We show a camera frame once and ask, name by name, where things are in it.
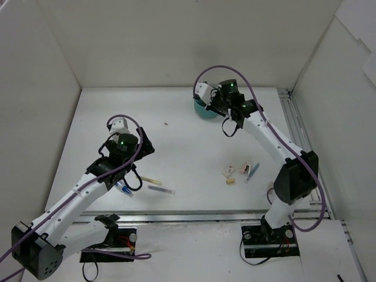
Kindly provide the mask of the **yellow transparent pen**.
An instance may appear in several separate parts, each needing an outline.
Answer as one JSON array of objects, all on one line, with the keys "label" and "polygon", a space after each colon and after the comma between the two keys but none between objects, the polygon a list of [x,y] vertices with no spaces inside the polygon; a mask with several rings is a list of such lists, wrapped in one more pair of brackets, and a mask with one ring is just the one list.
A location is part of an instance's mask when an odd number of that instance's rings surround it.
[{"label": "yellow transparent pen", "polygon": [[160,181],[155,180],[155,179],[151,179],[151,178],[148,178],[148,177],[144,177],[144,176],[136,176],[136,179],[138,179],[141,183],[146,182],[146,183],[150,183],[150,184],[157,185],[157,186],[162,185],[162,183]]}]

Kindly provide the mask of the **grey transparent pen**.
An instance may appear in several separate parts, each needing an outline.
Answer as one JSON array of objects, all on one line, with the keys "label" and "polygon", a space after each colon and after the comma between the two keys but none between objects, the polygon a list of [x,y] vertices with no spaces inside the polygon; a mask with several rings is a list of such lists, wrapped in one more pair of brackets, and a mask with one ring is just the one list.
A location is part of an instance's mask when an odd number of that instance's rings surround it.
[{"label": "grey transparent pen", "polygon": [[163,188],[163,187],[148,185],[147,188],[149,190],[153,190],[153,191],[156,191],[156,192],[175,195],[174,190],[166,189],[166,188]]}]

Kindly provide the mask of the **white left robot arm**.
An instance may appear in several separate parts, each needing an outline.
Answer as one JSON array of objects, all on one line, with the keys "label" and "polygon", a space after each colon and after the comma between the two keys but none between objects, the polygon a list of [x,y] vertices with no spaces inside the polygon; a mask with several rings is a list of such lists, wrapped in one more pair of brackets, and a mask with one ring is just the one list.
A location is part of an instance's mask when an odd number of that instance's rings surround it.
[{"label": "white left robot arm", "polygon": [[12,228],[12,257],[39,281],[49,278],[64,259],[76,252],[98,244],[115,244],[119,228],[119,216],[115,214],[95,217],[81,232],[73,232],[70,226],[127,173],[135,172],[136,161],[154,153],[144,129],[138,127],[136,131],[137,135],[112,133],[103,144],[108,156],[95,160],[76,186],[43,215]]}]

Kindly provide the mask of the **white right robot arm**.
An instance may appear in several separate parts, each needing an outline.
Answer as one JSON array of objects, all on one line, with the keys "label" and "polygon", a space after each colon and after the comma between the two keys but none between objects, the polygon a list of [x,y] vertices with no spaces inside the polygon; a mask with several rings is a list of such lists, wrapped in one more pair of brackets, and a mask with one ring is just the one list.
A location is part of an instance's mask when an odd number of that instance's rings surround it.
[{"label": "white right robot arm", "polygon": [[263,240],[275,241],[281,235],[281,227],[290,221],[297,203],[317,187],[318,156],[313,151],[305,152],[274,128],[263,115],[263,108],[239,92],[236,80],[225,80],[215,88],[200,83],[194,92],[206,110],[234,121],[236,129],[252,135],[278,164],[280,171],[273,185],[276,197],[264,216],[266,223],[260,227]]}]

